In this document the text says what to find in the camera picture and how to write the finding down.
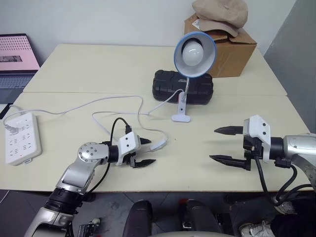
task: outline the cap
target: cap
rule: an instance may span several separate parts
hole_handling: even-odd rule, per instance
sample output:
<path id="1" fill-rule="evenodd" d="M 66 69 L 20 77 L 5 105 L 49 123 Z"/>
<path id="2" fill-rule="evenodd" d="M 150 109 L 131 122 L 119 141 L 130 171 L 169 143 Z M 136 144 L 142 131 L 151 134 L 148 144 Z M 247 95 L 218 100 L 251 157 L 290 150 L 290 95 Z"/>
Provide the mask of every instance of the cap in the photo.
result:
<path id="1" fill-rule="evenodd" d="M 200 18 L 201 31 L 223 30 L 236 37 L 248 19 L 244 0 L 196 0 L 192 7 Z"/>

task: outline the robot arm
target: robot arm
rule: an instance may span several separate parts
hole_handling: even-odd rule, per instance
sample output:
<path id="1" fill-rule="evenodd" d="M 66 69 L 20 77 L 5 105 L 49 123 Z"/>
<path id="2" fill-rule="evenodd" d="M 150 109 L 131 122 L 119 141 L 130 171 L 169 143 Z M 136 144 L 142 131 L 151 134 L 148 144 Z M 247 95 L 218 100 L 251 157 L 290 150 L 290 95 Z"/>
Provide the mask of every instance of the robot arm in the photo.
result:
<path id="1" fill-rule="evenodd" d="M 75 162 L 68 166 L 24 237 L 64 237 L 65 235 L 72 237 L 72 220 L 78 213 L 76 209 L 82 205 L 95 168 L 108 162 L 115 162 L 116 165 L 126 162 L 133 168 L 147 166 L 155 160 L 135 162 L 133 156 L 142 144 L 149 142 L 150 140 L 139 138 L 132 131 L 121 137 L 115 146 L 109 142 L 102 144 L 88 142 L 80 146 Z"/>
<path id="2" fill-rule="evenodd" d="M 282 168 L 290 168 L 294 164 L 304 171 L 316 192 L 316 134 L 271 137 L 269 124 L 259 115 L 246 119 L 243 127 L 221 127 L 215 132 L 226 135 L 243 134 L 246 160 L 223 155 L 210 156 L 212 159 L 246 170 L 251 169 L 251 159 L 262 159 L 263 162 L 273 159 L 275 165 Z"/>

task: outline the black case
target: black case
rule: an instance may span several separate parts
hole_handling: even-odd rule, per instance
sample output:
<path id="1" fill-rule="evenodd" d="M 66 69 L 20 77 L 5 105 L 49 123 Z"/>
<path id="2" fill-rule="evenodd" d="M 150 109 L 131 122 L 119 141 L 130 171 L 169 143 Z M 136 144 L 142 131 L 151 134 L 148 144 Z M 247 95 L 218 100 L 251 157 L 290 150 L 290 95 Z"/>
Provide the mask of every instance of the black case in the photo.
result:
<path id="1" fill-rule="evenodd" d="M 165 101 L 176 90 L 186 88 L 187 78 L 178 72 L 158 70 L 153 82 L 153 95 L 156 100 Z M 177 103 L 178 94 L 169 102 Z M 190 79 L 187 104 L 206 105 L 213 95 L 213 81 L 210 74 Z"/>

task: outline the shoe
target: shoe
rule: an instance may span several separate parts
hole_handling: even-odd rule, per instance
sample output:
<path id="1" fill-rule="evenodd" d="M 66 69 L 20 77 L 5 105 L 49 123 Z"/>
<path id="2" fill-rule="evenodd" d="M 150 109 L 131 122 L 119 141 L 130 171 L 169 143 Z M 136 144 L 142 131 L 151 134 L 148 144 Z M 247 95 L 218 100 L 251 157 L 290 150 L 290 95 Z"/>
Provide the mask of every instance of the shoe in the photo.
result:
<path id="1" fill-rule="evenodd" d="M 257 225 L 246 223 L 241 225 L 238 230 L 243 237 L 275 237 L 270 224 L 265 221 Z"/>
<path id="2" fill-rule="evenodd" d="M 285 201 L 280 206 L 275 206 L 275 209 L 283 215 L 297 214 L 291 201 Z"/>

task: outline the blue lamp shade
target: blue lamp shade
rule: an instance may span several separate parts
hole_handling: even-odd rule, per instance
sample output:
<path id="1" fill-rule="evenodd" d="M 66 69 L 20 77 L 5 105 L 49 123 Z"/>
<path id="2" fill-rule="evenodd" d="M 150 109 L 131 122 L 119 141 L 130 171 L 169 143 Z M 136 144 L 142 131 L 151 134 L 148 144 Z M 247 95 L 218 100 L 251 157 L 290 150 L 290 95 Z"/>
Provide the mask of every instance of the blue lamp shade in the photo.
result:
<path id="1" fill-rule="evenodd" d="M 190 42 L 200 44 L 203 49 L 202 60 L 194 66 L 189 66 L 183 60 L 183 50 Z M 174 65 L 178 72 L 187 78 L 197 78 L 208 72 L 215 62 L 217 54 L 214 40 L 204 32 L 191 32 L 180 39 L 174 50 Z"/>

